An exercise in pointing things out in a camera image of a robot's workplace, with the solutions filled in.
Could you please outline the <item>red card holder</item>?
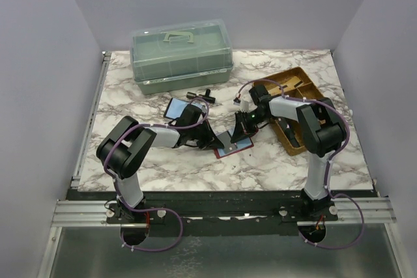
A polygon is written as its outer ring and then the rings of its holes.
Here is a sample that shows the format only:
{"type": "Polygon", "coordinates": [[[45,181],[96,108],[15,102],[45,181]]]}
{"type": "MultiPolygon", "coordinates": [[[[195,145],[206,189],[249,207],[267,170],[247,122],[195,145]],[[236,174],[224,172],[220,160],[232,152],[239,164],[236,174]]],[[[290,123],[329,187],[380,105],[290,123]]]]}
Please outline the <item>red card holder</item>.
{"type": "MultiPolygon", "coordinates": [[[[226,130],[232,135],[233,129],[226,130]]],[[[230,146],[225,146],[223,149],[215,149],[214,154],[217,159],[236,154],[240,151],[249,149],[253,147],[253,142],[250,138],[243,139],[237,143],[231,143],[230,146]]]]}

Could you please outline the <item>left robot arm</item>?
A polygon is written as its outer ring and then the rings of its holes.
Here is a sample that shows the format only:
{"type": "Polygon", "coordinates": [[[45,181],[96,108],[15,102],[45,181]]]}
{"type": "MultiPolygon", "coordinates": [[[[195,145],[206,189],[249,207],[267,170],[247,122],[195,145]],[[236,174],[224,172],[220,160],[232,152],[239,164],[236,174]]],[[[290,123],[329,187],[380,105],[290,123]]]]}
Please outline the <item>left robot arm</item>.
{"type": "Polygon", "coordinates": [[[123,117],[96,149],[96,157],[112,177],[119,208],[133,219],[144,209],[145,196],[139,185],[138,170],[152,147],[178,148],[193,141],[200,150],[223,148],[224,144],[211,128],[208,114],[188,104],[180,115],[167,124],[141,124],[123,117]]]}

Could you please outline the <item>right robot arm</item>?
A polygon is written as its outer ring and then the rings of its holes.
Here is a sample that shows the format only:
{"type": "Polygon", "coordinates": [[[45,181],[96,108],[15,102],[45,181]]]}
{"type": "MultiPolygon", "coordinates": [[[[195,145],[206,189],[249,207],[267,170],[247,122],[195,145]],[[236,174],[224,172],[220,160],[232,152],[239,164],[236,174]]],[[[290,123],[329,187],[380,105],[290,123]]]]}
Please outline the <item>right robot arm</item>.
{"type": "Polygon", "coordinates": [[[309,153],[308,175],[301,191],[300,209],[304,216],[316,214],[330,206],[330,170],[335,155],[349,142],[347,121],[328,98],[307,100],[282,93],[271,95],[264,85],[249,90],[256,108],[235,113],[235,128],[231,142],[253,137],[260,123],[269,119],[287,118],[298,122],[304,146],[309,153]]]}

